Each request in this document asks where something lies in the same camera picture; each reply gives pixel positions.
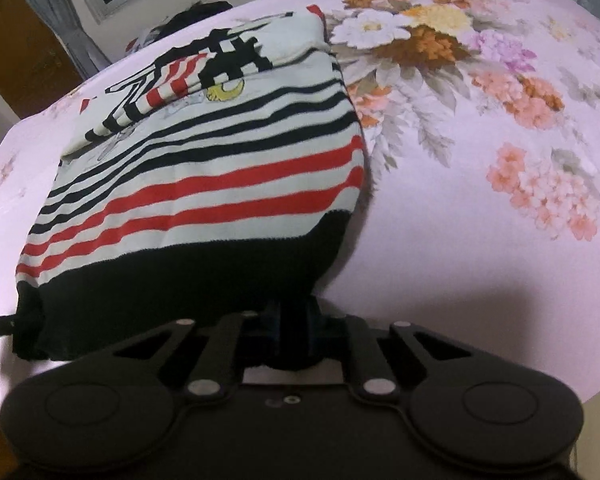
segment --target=bed sheet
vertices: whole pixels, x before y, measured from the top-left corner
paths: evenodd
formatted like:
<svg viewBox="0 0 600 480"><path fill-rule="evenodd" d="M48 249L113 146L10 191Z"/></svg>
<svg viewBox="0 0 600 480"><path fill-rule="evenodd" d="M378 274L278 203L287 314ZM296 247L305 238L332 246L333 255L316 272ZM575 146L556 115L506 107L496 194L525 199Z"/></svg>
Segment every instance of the bed sheet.
<svg viewBox="0 0 600 480"><path fill-rule="evenodd" d="M600 390L600 22L570 0L257 0L108 67L0 146L0 316L82 99L211 28L317 4L365 127L370 191L325 309L410 320ZM0 404L58 363L0 339Z"/></svg>

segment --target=yellow crescent design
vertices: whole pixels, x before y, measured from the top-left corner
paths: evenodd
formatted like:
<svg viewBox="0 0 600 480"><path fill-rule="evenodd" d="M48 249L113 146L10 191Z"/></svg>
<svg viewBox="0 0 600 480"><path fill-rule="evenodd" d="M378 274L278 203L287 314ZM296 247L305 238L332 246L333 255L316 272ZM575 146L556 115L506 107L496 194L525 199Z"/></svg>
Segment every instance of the yellow crescent design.
<svg viewBox="0 0 600 480"><path fill-rule="evenodd" d="M230 101L235 99L244 90L244 79L240 79L238 86L231 90L225 90L224 85L227 83L221 83L219 85L211 86L205 89L206 98L210 101Z"/></svg>

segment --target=bed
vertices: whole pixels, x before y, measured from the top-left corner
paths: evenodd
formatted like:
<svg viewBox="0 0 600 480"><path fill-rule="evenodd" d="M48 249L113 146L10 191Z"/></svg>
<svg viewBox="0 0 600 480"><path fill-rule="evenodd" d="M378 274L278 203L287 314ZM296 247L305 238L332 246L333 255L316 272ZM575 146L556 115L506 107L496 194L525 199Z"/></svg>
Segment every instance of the bed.
<svg viewBox="0 0 600 480"><path fill-rule="evenodd" d="M84 99L209 30L317 4L370 189L315 293L600 390L600 22L570 0L258 0L108 67L0 145L0 316ZM410 33L404 33L409 27ZM0 339L0 404L24 362Z"/></svg>

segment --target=purple flower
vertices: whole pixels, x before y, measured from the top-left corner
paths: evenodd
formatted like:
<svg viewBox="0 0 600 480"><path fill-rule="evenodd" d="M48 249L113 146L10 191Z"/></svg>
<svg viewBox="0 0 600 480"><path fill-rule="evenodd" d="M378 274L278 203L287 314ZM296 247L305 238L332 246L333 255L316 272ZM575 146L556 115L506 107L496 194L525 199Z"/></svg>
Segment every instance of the purple flower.
<svg viewBox="0 0 600 480"><path fill-rule="evenodd" d="M469 48L479 50L484 59L503 63L512 72L534 72L536 69L529 64L529 59L535 59L536 54L522 48L522 42L509 34L488 28L476 32L464 41Z"/></svg>

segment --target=striped sweater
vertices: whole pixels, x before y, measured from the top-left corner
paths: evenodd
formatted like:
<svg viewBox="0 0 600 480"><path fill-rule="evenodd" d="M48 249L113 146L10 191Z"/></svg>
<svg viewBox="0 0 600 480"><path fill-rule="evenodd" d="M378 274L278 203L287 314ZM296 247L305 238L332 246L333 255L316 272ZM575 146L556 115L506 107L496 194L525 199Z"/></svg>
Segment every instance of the striped sweater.
<svg viewBox="0 0 600 480"><path fill-rule="evenodd" d="M16 270L17 354L310 293L364 167L319 14L214 30L82 103Z"/></svg>

